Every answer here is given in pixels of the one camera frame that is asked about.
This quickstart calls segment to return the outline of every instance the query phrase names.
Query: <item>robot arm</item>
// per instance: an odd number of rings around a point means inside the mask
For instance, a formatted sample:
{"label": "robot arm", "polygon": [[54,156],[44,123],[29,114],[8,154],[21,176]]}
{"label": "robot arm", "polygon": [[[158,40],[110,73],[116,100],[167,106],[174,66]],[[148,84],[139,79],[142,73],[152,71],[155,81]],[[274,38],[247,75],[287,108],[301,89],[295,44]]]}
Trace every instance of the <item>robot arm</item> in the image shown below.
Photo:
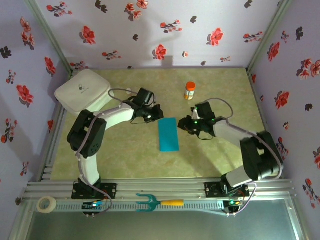
{"label": "robot arm", "polygon": [[[283,162],[277,151],[272,136],[267,131],[249,133],[243,129],[229,124],[223,117],[216,117],[208,102],[200,103],[191,108],[192,116],[181,119],[178,128],[187,131],[191,135],[205,132],[212,137],[221,137],[241,149],[243,166],[224,174],[221,177],[220,186],[224,194],[228,194],[240,188],[242,185],[266,178],[280,169],[277,160],[270,149],[275,152],[283,167]],[[265,147],[259,140],[263,140],[269,147]]]}
{"label": "robot arm", "polygon": [[[141,88],[137,96],[130,97],[123,101],[119,107],[108,109],[104,112],[90,112],[83,110],[76,119],[70,133],[67,136],[67,141],[70,143],[73,151],[78,151],[85,141],[85,144],[80,151],[80,164],[83,176],[89,184],[96,186],[101,181],[97,168],[97,152],[99,151],[105,131],[119,123],[131,121],[135,118],[142,117],[145,123],[154,122],[162,119],[164,114],[159,104],[150,107],[147,105],[154,94],[144,88]],[[90,127],[92,121],[94,124],[90,130],[88,138],[86,135],[87,128]],[[86,181],[80,175],[79,184],[83,185],[88,192],[93,190],[86,186]]]}

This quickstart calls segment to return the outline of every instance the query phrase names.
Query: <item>orange bottle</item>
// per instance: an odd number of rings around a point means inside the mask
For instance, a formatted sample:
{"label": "orange bottle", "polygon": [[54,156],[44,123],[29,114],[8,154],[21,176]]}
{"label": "orange bottle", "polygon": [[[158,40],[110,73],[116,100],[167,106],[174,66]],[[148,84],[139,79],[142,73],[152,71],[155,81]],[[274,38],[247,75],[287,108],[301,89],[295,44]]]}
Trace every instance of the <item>orange bottle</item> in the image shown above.
{"label": "orange bottle", "polygon": [[187,84],[185,85],[184,98],[187,100],[193,99],[195,90],[196,90],[196,84],[193,81],[187,82]]}

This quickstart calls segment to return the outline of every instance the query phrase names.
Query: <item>purple wall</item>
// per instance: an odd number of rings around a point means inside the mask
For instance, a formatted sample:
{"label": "purple wall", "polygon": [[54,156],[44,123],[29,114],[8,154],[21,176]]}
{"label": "purple wall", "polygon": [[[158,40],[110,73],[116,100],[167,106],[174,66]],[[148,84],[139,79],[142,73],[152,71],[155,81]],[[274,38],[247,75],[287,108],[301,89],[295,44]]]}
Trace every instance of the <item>purple wall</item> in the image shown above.
{"label": "purple wall", "polygon": [[39,171],[54,91],[67,72],[23,1],[1,1],[0,25],[0,239],[6,240],[16,198]]}
{"label": "purple wall", "polygon": [[293,1],[251,71],[260,108],[284,159],[285,177],[293,179],[311,239],[320,236],[318,20],[319,0]]}

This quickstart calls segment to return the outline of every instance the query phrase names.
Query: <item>tape roll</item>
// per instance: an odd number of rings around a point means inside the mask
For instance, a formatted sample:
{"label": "tape roll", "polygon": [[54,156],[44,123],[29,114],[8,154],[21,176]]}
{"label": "tape roll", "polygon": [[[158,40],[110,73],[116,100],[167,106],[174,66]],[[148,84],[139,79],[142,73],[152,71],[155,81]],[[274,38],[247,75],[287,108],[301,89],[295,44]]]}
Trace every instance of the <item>tape roll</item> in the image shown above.
{"label": "tape roll", "polygon": [[44,196],[40,198],[36,205],[36,209],[38,210],[39,213],[42,214],[49,214],[52,213],[57,206],[57,200],[55,200],[51,196]]}

